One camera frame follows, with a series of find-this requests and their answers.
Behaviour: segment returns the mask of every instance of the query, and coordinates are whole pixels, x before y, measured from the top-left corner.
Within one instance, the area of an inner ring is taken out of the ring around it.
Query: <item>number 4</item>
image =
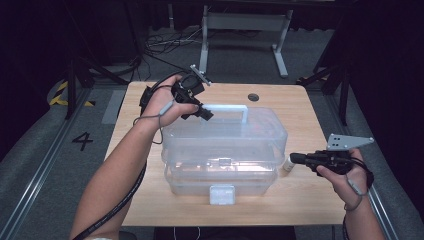
[[[85,144],[93,142],[93,140],[88,139],[89,137],[90,137],[90,134],[88,132],[85,132],[82,135],[76,137],[74,140],[72,140],[72,142],[82,143],[81,151],[84,151]]]

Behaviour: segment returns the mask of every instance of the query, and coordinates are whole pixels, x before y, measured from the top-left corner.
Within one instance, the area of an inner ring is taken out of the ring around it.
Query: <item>plastic storage box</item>
[[[209,121],[191,116],[163,129],[162,160],[172,192],[214,192],[224,197],[264,194],[278,176],[287,141],[287,132],[275,113],[244,105],[204,108],[214,113]]]

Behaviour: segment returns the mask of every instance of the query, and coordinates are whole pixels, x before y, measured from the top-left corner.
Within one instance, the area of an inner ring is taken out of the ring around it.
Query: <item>table top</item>
[[[140,96],[153,83],[130,83],[106,156],[139,116]],[[248,95],[255,93],[259,101]],[[204,104],[242,104],[269,107],[287,130],[286,156],[292,152],[323,150],[326,139],[305,89],[295,85],[219,84],[205,86],[196,96]],[[159,131],[156,141],[160,140]],[[153,144],[144,180],[134,195],[125,226],[274,226],[341,224],[343,202],[332,185],[308,167],[296,165],[291,172],[279,168],[279,176],[261,196],[237,196],[236,204],[209,204],[209,196],[179,196],[164,177],[162,145]]]

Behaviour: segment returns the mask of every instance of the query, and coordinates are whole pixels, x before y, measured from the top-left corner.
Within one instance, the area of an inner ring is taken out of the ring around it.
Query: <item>wrist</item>
[[[358,198],[360,198],[360,200],[357,205],[345,204],[346,215],[362,212],[364,209],[368,211],[368,208],[371,207],[368,195],[358,196]]]
[[[140,118],[134,123],[134,128],[142,130],[144,134],[154,136],[160,128],[159,116]]]

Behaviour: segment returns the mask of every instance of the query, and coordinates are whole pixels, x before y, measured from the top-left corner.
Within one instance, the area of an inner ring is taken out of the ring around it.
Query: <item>metal bracket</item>
[[[374,142],[374,138],[352,137],[346,135],[337,135],[332,133],[328,137],[327,150],[330,151],[346,151]]]
[[[211,86],[211,82],[208,81],[201,72],[199,72],[199,70],[197,70],[196,65],[191,65],[190,66],[191,70],[203,81],[205,82],[208,86]]]

